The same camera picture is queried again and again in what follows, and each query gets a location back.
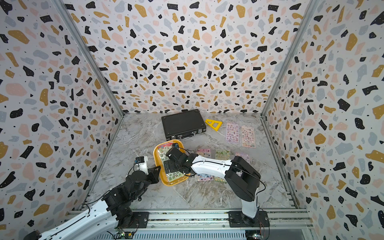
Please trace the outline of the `pale green sticker sheet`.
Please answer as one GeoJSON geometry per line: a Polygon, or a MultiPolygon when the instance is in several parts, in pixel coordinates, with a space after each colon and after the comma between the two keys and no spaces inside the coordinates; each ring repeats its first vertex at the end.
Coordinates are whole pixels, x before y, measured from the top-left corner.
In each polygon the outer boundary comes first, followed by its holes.
{"type": "Polygon", "coordinates": [[[183,173],[177,171],[176,167],[171,164],[166,153],[172,148],[173,144],[178,144],[177,141],[168,141],[160,144],[154,150],[156,166],[161,166],[161,179],[166,186],[172,186],[182,182],[186,177],[183,173]]]}

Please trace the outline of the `purple pink sticker sheet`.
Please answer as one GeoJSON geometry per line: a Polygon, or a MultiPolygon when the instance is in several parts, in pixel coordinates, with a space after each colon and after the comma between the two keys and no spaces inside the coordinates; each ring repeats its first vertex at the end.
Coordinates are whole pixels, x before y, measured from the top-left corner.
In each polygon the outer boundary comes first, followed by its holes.
{"type": "MultiPolygon", "coordinates": [[[[236,153],[235,156],[241,157],[241,158],[244,159],[248,164],[251,163],[251,158],[250,158],[250,156],[247,155],[247,154],[236,153]]],[[[243,171],[242,171],[242,170],[237,171],[237,175],[238,175],[239,177],[240,177],[242,174],[243,174],[243,171]]]]}

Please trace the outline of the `green animal sticker sheet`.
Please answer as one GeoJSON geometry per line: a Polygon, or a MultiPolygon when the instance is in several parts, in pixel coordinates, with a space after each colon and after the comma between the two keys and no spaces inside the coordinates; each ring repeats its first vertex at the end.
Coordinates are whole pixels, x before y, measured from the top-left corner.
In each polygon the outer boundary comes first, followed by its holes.
{"type": "MultiPolygon", "coordinates": [[[[229,160],[230,159],[230,156],[231,156],[231,152],[228,151],[228,150],[216,150],[215,152],[215,157],[217,160],[229,160]]],[[[223,178],[219,178],[219,177],[214,177],[214,180],[216,182],[224,182],[225,179],[223,178]]]]}

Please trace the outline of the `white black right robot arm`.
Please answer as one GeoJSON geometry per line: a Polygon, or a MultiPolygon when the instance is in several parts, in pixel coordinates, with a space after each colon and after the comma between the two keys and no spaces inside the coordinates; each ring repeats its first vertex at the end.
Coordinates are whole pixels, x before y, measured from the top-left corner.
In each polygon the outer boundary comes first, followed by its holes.
{"type": "Polygon", "coordinates": [[[260,173],[239,156],[232,160],[216,160],[198,154],[183,153],[172,147],[166,156],[176,170],[187,177],[211,175],[226,180],[232,191],[242,200],[242,213],[254,219],[259,211],[258,193],[261,182],[260,173]]]}

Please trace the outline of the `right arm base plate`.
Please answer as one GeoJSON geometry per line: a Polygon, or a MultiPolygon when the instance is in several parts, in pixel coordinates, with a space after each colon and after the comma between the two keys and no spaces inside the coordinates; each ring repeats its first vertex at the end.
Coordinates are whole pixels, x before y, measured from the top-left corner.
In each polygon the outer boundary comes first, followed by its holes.
{"type": "Polygon", "coordinates": [[[268,214],[262,210],[258,210],[256,216],[253,219],[245,216],[241,211],[230,211],[228,212],[228,217],[231,228],[267,228],[270,226],[268,214]]]}

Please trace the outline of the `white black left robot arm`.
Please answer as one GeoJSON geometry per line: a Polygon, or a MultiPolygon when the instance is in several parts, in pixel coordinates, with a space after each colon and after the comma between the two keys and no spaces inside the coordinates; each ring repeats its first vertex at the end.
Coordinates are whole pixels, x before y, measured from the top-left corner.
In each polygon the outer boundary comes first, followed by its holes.
{"type": "Polygon", "coordinates": [[[100,200],[69,221],[43,233],[33,231],[25,240],[89,240],[116,228],[138,228],[140,221],[134,218],[131,203],[140,201],[152,184],[159,182],[161,167],[147,172],[137,170],[126,180],[105,193],[100,200]]]}

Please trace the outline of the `pink cat sticker sheet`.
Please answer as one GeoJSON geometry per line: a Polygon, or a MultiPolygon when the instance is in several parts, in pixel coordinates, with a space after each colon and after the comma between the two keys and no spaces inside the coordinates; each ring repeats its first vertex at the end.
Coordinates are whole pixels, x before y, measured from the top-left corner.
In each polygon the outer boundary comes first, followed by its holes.
{"type": "MultiPolygon", "coordinates": [[[[211,158],[210,149],[197,149],[196,153],[205,158],[211,158]]],[[[212,175],[207,175],[207,174],[197,175],[198,182],[207,182],[207,181],[213,181],[213,180],[214,180],[214,177],[212,175]]]]}

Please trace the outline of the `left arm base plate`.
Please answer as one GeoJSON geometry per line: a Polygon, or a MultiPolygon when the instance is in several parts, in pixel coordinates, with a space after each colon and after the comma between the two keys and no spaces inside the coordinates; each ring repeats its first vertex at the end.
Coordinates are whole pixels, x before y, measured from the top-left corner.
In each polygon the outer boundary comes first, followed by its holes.
{"type": "Polygon", "coordinates": [[[127,217],[119,220],[118,228],[145,229],[149,221],[149,212],[132,212],[127,217]]]}

